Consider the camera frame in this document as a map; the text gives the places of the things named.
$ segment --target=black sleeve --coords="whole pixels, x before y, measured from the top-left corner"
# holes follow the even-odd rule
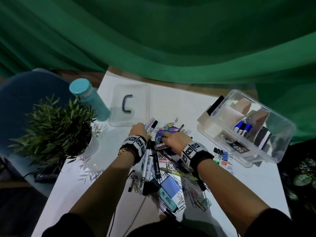
[[[94,237],[90,227],[79,217],[79,215],[67,213],[60,220],[45,230],[42,237]]]
[[[266,209],[249,226],[244,237],[297,236],[291,219],[277,209]]]

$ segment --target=white flower pot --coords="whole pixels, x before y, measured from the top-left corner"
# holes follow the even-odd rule
[[[100,146],[99,139],[95,136],[95,134],[91,135],[90,143],[88,144],[86,150],[80,155],[82,158],[90,157],[95,154]]]

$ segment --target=turquoise bottle cap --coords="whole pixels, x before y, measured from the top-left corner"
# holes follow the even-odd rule
[[[69,85],[69,90],[74,95],[83,95],[91,88],[91,83],[85,78],[74,80]]]

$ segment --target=clear plastic tray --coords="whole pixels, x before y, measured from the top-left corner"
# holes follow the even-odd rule
[[[123,100],[126,97],[123,111]],[[149,85],[116,85],[113,91],[109,124],[113,127],[131,127],[150,118]]]
[[[250,110],[245,114],[245,117],[251,111],[258,111],[259,109],[269,113],[263,126],[267,127],[272,135],[264,149],[258,148],[246,137],[236,133],[233,128],[237,123],[228,125],[229,121],[227,119],[231,120],[231,117],[228,117],[227,112],[224,110],[234,106],[243,98],[251,102]],[[249,168],[253,163],[259,161],[279,163],[293,137],[296,127],[289,119],[245,93],[239,90],[232,90],[212,112],[209,119],[198,124],[197,129],[220,148],[232,153],[234,155],[233,158],[240,164]]]

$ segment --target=forearm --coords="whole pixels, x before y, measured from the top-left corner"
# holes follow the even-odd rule
[[[202,161],[197,171],[241,236],[259,214],[269,208],[247,186],[213,160]]]
[[[81,216],[96,237],[107,234],[133,162],[131,153],[120,154],[69,211]]]

